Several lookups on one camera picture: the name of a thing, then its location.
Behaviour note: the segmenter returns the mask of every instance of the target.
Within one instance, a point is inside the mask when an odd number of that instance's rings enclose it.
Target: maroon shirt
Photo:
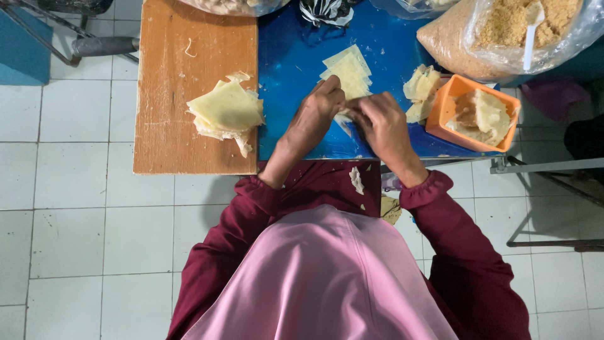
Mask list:
[[[350,182],[354,166],[364,195]],[[530,339],[528,310],[510,288],[512,268],[446,193],[452,187],[449,177],[432,171],[426,182],[400,193],[400,205],[436,252],[425,279],[428,290],[460,339]],[[379,217],[379,163],[301,162],[281,190],[250,176],[237,182],[235,192],[219,224],[189,254],[167,339],[185,335],[218,298],[258,235],[281,217],[321,204]]]

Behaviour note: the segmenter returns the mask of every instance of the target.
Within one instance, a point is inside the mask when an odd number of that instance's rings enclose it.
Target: woman's left hand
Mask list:
[[[294,114],[288,129],[258,175],[260,180],[280,189],[298,161],[323,139],[333,117],[345,106],[344,92],[337,76],[321,80],[306,96]]]
[[[333,117],[345,106],[344,92],[337,76],[321,80],[306,96],[278,144],[302,159],[323,139]]]

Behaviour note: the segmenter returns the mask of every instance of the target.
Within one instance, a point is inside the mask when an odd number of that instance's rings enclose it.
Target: maroon sleeve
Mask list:
[[[277,215],[281,192],[258,177],[240,180],[235,192],[218,225],[189,253],[167,339],[181,339],[212,306],[270,217]]]
[[[472,218],[446,191],[447,175],[431,171],[426,182],[400,193],[436,255],[429,283],[476,339],[530,339],[529,313],[512,290],[512,268]]]

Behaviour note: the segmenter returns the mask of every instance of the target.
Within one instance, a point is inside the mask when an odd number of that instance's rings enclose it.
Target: blue tabletop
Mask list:
[[[267,160],[283,135],[298,105],[325,71],[322,60],[356,44],[369,68],[372,93],[390,91],[403,110],[411,102],[403,84],[420,64],[435,65],[434,59],[416,39],[416,31],[430,19],[407,21],[378,10],[369,0],[354,7],[355,15],[346,29],[322,25],[315,28],[300,15],[291,1],[270,15],[259,18],[259,89],[264,99],[266,125],[259,128],[260,160]],[[413,149],[420,157],[450,155],[479,157],[497,152],[475,152],[428,134],[424,127],[409,124]],[[305,158],[353,159],[375,157],[356,131],[349,137],[335,122],[323,141]]]

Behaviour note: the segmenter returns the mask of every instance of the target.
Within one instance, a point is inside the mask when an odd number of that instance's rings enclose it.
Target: wooden board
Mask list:
[[[185,54],[185,50],[196,57]],[[234,140],[197,134],[187,101],[211,91],[226,75],[243,71],[257,91],[258,28],[255,18],[219,16],[177,0],[145,0],[141,21],[136,174],[254,174],[253,152],[245,159]]]

